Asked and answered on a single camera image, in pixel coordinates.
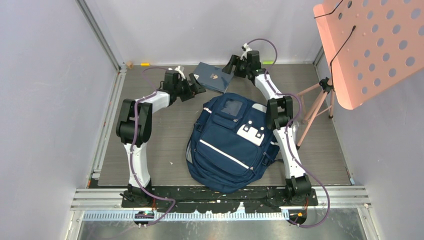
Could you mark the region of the dark blue notebook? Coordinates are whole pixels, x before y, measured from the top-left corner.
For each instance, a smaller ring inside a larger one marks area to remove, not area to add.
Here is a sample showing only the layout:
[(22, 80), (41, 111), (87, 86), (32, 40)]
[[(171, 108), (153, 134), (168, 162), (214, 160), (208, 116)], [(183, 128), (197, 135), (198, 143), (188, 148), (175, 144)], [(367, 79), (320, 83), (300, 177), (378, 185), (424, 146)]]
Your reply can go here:
[(197, 65), (193, 75), (202, 87), (221, 94), (226, 93), (234, 77), (233, 73), (225, 73), (222, 68), (204, 62)]

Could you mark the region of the navy blue backpack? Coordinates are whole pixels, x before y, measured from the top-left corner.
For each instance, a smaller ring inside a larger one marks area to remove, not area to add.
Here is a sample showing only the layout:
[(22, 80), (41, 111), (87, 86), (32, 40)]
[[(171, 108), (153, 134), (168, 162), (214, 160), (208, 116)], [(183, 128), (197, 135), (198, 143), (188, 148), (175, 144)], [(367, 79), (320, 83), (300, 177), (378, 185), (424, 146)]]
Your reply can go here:
[(266, 106), (236, 93), (203, 104), (186, 148), (191, 177), (233, 193), (262, 178), (280, 151), (266, 126)]

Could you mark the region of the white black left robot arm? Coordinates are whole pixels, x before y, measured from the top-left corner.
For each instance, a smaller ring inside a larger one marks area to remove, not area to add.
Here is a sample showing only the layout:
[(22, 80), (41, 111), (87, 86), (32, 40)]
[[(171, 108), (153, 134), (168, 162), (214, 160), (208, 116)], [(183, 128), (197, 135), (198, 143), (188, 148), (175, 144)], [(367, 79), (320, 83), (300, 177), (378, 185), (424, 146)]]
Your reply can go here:
[(149, 95), (123, 100), (115, 131), (125, 148), (130, 171), (127, 189), (121, 194), (124, 200), (148, 207), (156, 199), (151, 192), (147, 158), (153, 114), (171, 106), (177, 99), (184, 102), (205, 91), (195, 74), (184, 75), (177, 67), (166, 69), (164, 80)]

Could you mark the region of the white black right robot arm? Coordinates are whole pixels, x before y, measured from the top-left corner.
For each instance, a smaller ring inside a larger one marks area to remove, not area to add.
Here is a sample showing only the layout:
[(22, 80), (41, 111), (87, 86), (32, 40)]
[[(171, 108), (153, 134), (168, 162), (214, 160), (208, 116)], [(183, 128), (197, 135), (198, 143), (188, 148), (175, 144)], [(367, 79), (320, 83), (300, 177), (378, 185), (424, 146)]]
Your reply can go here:
[(243, 46), (242, 49), (243, 54), (233, 54), (222, 71), (249, 79), (267, 100), (266, 127), (272, 130), (277, 140), (285, 169), (284, 198), (291, 205), (306, 205), (312, 185), (307, 172), (301, 166), (299, 148), (296, 146), (293, 95), (283, 94), (273, 83), (271, 76), (262, 67), (259, 51), (248, 46)]

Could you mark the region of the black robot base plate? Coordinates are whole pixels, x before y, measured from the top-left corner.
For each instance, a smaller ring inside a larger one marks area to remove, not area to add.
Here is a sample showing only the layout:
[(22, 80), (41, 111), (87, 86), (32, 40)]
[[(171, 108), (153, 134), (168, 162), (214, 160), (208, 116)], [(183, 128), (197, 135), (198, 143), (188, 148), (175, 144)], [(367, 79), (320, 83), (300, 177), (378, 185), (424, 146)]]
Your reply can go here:
[(289, 197), (284, 186), (247, 186), (233, 193), (222, 193), (205, 186), (156, 186), (150, 193), (126, 189), (120, 194), (123, 208), (153, 208), (160, 213), (213, 214), (234, 213), (245, 209), (247, 213), (276, 213), (280, 207), (306, 207), (318, 205), (316, 191)]

